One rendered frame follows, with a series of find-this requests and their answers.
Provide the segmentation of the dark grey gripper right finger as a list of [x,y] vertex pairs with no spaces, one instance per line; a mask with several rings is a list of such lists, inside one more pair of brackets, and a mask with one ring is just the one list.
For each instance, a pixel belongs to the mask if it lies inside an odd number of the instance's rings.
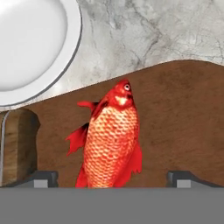
[[223,185],[217,185],[215,183],[198,178],[190,171],[168,171],[166,174],[166,186],[173,188],[223,188]]

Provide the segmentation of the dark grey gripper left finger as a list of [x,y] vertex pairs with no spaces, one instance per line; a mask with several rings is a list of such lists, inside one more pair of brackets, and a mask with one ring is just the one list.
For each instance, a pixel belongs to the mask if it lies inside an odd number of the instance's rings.
[[56,171],[35,171],[31,176],[17,180],[6,187],[51,188],[58,187],[59,174]]

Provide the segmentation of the brown wooden cutting board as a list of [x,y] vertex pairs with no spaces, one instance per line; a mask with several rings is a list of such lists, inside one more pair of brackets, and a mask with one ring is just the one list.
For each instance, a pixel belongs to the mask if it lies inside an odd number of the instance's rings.
[[[127,74],[140,118],[143,169],[129,187],[163,187],[168,171],[189,171],[224,186],[224,66],[176,60]],[[82,153],[69,154],[67,136],[88,122],[88,108],[114,85],[107,80],[34,103],[39,119],[38,169],[56,171],[59,186],[71,187]]]

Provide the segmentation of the white round plate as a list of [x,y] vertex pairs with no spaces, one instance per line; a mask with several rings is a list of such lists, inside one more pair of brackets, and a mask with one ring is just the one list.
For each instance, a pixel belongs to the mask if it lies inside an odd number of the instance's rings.
[[77,0],[0,0],[0,107],[45,92],[81,40]]

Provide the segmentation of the red orange fish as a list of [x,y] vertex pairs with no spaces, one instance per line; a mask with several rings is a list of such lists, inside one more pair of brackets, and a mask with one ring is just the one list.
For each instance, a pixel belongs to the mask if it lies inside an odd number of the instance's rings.
[[130,82],[120,80],[98,102],[80,101],[91,110],[89,122],[72,132],[69,153],[83,149],[75,185],[122,187],[142,170],[139,120]]

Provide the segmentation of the wooden-handled knife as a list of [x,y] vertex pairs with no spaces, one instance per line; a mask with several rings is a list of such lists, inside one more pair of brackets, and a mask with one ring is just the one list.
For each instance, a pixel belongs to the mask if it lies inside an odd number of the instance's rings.
[[29,109],[0,113],[0,187],[28,178],[38,169],[40,122]]

